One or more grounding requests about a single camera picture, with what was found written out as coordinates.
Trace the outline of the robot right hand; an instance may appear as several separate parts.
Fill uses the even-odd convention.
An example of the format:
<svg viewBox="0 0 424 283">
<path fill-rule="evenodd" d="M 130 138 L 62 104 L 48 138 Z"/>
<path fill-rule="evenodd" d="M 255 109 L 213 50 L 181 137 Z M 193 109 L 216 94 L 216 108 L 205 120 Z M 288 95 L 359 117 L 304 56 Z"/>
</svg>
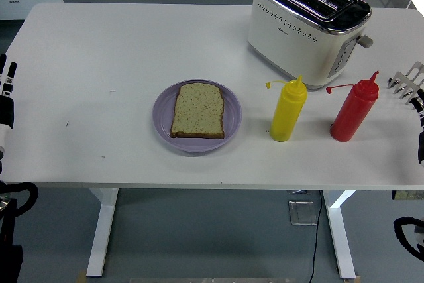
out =
<svg viewBox="0 0 424 283">
<path fill-rule="evenodd" d="M 419 116 L 421 128 L 423 128 L 424 127 L 424 124 L 423 124 L 423 90 L 419 89 L 417 91 L 417 95 L 418 95 L 418 97 L 413 97 L 411 99 L 410 103 L 412 104 L 412 106 L 416 110 L 416 112 Z M 423 131 L 421 131 L 420 134 L 419 134 L 419 145 L 418 145 L 417 157 L 418 157 L 419 164 L 421 166 L 423 166 L 423 160 L 424 160 L 424 132 Z"/>
</svg>

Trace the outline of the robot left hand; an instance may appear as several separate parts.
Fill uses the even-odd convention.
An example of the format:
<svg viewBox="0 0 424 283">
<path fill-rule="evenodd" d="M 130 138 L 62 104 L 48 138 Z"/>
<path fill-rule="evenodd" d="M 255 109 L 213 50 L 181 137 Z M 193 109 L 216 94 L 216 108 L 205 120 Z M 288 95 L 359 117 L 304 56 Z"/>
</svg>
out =
<svg viewBox="0 0 424 283">
<path fill-rule="evenodd" d="M 11 62 L 6 75 L 3 70 L 6 65 L 7 56 L 1 54 L 1 158 L 5 153 L 5 139 L 14 125 L 14 100 L 11 98 L 13 92 L 13 80 L 17 69 L 17 64 Z"/>
</svg>

